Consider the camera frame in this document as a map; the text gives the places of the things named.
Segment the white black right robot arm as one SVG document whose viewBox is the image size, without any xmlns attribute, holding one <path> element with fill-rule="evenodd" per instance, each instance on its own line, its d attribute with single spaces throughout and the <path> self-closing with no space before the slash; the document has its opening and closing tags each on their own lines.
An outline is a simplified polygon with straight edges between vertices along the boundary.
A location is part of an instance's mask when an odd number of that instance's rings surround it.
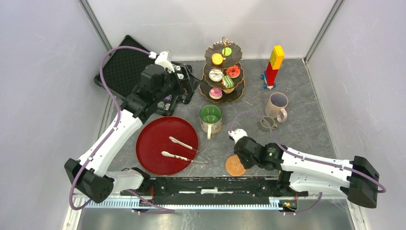
<svg viewBox="0 0 406 230">
<path fill-rule="evenodd" d="M 288 196 L 297 193 L 346 195 L 361 207 L 376 208 L 379 173 L 364 157 L 338 160 L 319 157 L 277 143 L 261 145 L 247 135 L 231 135 L 234 153 L 245 169 L 258 166 L 280 172 L 277 191 Z"/>
</svg>

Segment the pink frosted donut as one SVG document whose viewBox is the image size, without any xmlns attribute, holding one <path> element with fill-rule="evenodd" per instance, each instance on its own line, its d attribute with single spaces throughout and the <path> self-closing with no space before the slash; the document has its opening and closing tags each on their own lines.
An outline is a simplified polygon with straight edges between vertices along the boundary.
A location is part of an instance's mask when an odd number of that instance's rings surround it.
<svg viewBox="0 0 406 230">
<path fill-rule="evenodd" d="M 212 88 L 209 91 L 209 96 L 212 99 L 219 100 L 223 96 L 223 91 L 221 89 L 219 89 L 219 88 Z"/>
</svg>

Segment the white chocolate striped donut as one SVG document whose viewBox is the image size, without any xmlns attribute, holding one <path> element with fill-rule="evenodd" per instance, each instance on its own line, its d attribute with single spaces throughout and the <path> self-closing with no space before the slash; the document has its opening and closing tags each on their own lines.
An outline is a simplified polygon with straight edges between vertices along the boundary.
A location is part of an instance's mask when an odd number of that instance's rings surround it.
<svg viewBox="0 0 406 230">
<path fill-rule="evenodd" d="M 214 82 L 220 82 L 224 74 L 221 69 L 213 68 L 209 71 L 209 79 Z"/>
</svg>

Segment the small grey cup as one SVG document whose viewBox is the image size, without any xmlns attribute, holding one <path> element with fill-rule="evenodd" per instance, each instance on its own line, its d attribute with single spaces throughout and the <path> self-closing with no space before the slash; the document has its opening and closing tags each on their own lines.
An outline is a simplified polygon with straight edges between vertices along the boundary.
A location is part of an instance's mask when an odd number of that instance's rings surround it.
<svg viewBox="0 0 406 230">
<path fill-rule="evenodd" d="M 263 116 L 259 122 L 259 125 L 260 129 L 265 132 L 275 130 L 278 127 L 278 124 L 270 116 Z"/>
</svg>

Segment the green macaron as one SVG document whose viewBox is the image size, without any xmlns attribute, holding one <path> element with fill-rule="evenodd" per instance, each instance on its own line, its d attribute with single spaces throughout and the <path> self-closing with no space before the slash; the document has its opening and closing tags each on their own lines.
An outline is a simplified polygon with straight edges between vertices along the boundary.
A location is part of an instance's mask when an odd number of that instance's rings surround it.
<svg viewBox="0 0 406 230">
<path fill-rule="evenodd" d="M 230 47 L 225 47 L 222 49 L 222 55 L 228 57 L 232 54 L 232 49 Z"/>
</svg>

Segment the green inside ceramic mug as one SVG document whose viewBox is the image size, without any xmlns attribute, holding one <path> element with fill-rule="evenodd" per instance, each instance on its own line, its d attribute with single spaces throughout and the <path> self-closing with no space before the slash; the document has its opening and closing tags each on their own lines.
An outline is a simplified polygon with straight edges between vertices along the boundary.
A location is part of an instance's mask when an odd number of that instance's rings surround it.
<svg viewBox="0 0 406 230">
<path fill-rule="evenodd" d="M 213 104 L 203 106 L 200 109 L 199 117 L 201 128 L 206 133 L 207 139 L 211 139 L 213 134 L 222 129 L 222 111 L 218 106 Z"/>
</svg>

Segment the orange macaron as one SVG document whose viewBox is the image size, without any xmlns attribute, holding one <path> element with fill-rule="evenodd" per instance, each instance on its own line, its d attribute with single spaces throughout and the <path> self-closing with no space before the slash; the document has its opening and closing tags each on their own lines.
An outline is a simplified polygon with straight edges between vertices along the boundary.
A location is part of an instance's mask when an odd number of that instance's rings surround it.
<svg viewBox="0 0 406 230">
<path fill-rule="evenodd" d="M 223 55 L 222 54 L 220 54 L 220 53 L 214 53 L 214 54 L 212 54 L 212 56 L 211 56 L 211 61 L 212 61 L 212 63 L 214 64 L 214 65 L 221 65 L 222 63 L 223 63 L 223 61 L 224 61 L 224 57 L 223 57 Z"/>
</svg>

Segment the pink ceramic mug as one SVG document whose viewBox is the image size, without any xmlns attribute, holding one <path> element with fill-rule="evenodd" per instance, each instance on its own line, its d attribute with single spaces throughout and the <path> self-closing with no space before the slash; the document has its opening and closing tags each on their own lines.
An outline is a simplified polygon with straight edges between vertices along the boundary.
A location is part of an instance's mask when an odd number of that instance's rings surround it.
<svg viewBox="0 0 406 230">
<path fill-rule="evenodd" d="M 287 120 L 288 114 L 286 107 L 288 105 L 288 98 L 281 92 L 274 92 L 270 95 L 264 113 L 273 119 L 276 119 L 279 123 L 283 123 Z"/>
</svg>

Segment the green matcha cake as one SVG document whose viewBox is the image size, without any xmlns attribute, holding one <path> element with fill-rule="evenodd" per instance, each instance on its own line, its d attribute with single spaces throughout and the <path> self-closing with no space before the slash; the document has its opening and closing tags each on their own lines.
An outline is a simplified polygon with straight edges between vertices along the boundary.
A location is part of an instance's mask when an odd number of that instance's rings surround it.
<svg viewBox="0 0 406 230">
<path fill-rule="evenodd" d="M 231 89 L 234 88 L 234 82 L 233 79 L 229 75 L 224 75 L 222 77 L 222 86 L 225 89 Z"/>
</svg>

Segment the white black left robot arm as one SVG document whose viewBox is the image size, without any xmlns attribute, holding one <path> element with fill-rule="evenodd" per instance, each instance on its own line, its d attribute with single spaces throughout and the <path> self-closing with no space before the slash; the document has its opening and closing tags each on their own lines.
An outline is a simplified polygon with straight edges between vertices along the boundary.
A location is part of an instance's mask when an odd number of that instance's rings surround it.
<svg viewBox="0 0 406 230">
<path fill-rule="evenodd" d="M 110 172 L 108 168 L 124 143 L 157 111 L 159 102 L 171 95 L 185 96 L 183 103 L 188 104 L 199 82 L 189 65 L 146 66 L 140 82 L 123 103 L 117 105 L 117 115 L 105 132 L 78 160 L 66 161 L 64 168 L 71 182 L 70 205 L 74 205 L 75 189 L 96 203 L 104 201 L 111 193 L 124 190 L 147 194 L 150 181 L 140 172 L 133 169 Z"/>
</svg>

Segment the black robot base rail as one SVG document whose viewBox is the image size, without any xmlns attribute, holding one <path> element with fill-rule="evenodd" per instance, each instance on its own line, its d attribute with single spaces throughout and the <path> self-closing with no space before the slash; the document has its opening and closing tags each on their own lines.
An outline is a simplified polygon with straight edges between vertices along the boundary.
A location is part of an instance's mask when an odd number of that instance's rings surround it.
<svg viewBox="0 0 406 230">
<path fill-rule="evenodd" d="M 136 189 L 157 205 L 259 205 L 270 197 L 307 197 L 275 176 L 151 177 Z"/>
</svg>

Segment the woven coaster front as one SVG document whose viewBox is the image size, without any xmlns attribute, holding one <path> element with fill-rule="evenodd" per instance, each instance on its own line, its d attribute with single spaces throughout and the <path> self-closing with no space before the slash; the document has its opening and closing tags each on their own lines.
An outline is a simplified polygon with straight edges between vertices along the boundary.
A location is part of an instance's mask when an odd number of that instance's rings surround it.
<svg viewBox="0 0 406 230">
<path fill-rule="evenodd" d="M 242 176 L 247 171 L 237 155 L 232 155 L 226 160 L 225 168 L 231 176 Z"/>
</svg>

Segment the red frosted donut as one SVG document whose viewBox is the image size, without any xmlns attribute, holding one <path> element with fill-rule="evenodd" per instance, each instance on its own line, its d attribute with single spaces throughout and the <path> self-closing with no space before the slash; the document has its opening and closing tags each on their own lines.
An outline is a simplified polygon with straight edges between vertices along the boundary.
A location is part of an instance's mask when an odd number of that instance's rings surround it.
<svg viewBox="0 0 406 230">
<path fill-rule="evenodd" d="M 237 78 L 241 73 L 240 67 L 238 65 L 233 65 L 226 69 L 226 75 L 232 79 Z"/>
</svg>

